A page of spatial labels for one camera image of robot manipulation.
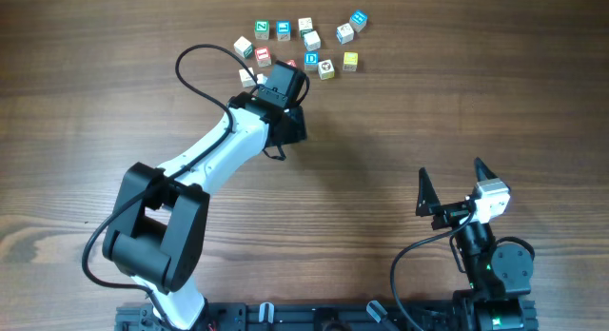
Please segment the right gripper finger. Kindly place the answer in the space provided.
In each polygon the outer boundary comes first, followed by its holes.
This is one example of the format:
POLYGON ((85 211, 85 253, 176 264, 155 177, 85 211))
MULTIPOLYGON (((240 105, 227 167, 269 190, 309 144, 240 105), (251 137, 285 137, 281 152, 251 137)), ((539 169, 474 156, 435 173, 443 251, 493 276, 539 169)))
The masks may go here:
POLYGON ((437 213, 440 200, 429 178, 425 167, 419 169, 419 193, 416 206, 416 215, 420 217, 431 216, 437 213))
POLYGON ((474 160, 474 168, 478 183, 498 179, 498 176, 484 163, 480 157, 477 157, 474 160))

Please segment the yellow sided picture block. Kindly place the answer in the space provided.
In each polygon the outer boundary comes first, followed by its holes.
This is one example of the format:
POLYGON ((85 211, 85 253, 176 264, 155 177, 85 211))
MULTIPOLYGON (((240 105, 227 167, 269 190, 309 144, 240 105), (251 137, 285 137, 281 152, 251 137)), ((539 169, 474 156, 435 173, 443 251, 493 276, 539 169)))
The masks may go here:
POLYGON ((323 60, 318 63, 318 74, 321 80, 331 79, 335 76, 335 69, 331 60, 323 60))

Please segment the white block teal side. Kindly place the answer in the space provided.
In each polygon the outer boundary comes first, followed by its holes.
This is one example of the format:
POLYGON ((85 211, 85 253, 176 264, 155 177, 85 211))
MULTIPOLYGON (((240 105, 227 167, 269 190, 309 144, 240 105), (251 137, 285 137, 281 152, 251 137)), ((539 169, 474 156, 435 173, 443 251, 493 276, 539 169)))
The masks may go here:
POLYGON ((240 36, 233 44, 233 47, 236 53, 244 59, 247 59, 253 53, 253 44, 244 36, 240 36))

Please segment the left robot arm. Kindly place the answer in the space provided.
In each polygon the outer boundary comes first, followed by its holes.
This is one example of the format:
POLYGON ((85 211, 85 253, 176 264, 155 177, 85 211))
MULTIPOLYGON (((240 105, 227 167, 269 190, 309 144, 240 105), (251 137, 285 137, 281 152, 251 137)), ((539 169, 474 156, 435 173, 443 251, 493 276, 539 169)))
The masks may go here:
POLYGON ((209 201, 234 172, 269 147, 305 139, 300 93, 306 74, 277 62, 254 93, 231 98, 218 124, 180 156, 125 174, 102 252, 152 302, 148 324, 196 330, 206 323, 206 298, 192 273, 201 257, 209 201))

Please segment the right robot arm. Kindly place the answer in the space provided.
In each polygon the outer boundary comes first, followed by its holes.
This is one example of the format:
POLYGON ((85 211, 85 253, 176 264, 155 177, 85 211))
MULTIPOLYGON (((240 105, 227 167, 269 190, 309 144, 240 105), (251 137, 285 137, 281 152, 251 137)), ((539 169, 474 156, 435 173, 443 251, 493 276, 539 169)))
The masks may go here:
POLYGON ((461 330, 537 330, 539 321, 531 293, 535 250, 517 237, 496 238, 492 219, 502 215, 510 187, 479 158, 477 182, 457 203, 442 204, 425 168, 419 170, 416 214, 433 218, 434 230, 448 228, 449 244, 470 288, 453 294, 461 330))

